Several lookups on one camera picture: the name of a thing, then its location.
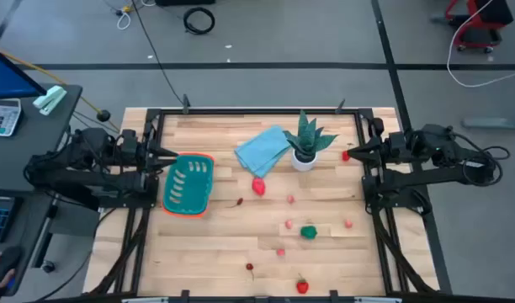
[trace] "red chair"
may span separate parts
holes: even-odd
[[[458,29],[467,19],[473,16],[479,9],[488,4],[491,0],[467,0],[469,14],[453,15],[452,8],[459,0],[451,0],[446,8],[445,18],[449,25]],[[502,41],[499,29],[513,22],[506,0],[492,0],[480,13],[472,18],[469,23],[461,27],[455,36],[454,45],[458,51],[469,48],[484,48],[485,53],[491,53],[493,46],[499,45]]]

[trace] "blue screen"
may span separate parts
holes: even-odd
[[[0,98],[38,96],[37,89],[0,61]]]

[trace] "green object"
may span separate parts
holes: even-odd
[[[300,235],[308,240],[314,240],[317,236],[317,229],[315,226],[304,226],[300,229]]]
[[[213,189],[214,166],[206,155],[179,155],[167,174],[164,209],[173,215],[202,216]]]
[[[329,147],[337,137],[337,135],[322,136],[323,128],[316,129],[316,124],[316,119],[308,123],[305,111],[301,110],[297,136],[292,135],[288,130],[284,130],[288,143],[295,149],[295,154],[300,160],[312,161],[318,151]]]

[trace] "teal basket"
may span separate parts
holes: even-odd
[[[213,189],[215,159],[201,153],[183,153],[170,166],[164,189],[164,210],[181,217],[201,217]]]

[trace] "plant pot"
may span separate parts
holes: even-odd
[[[291,164],[299,172],[307,172],[307,171],[311,170],[314,167],[314,165],[316,164],[316,161],[317,161],[317,154],[314,157],[314,160],[312,160],[311,162],[304,163],[304,162],[299,161],[299,159],[297,159],[297,156],[295,155],[295,150],[293,150],[293,153],[291,153]]]

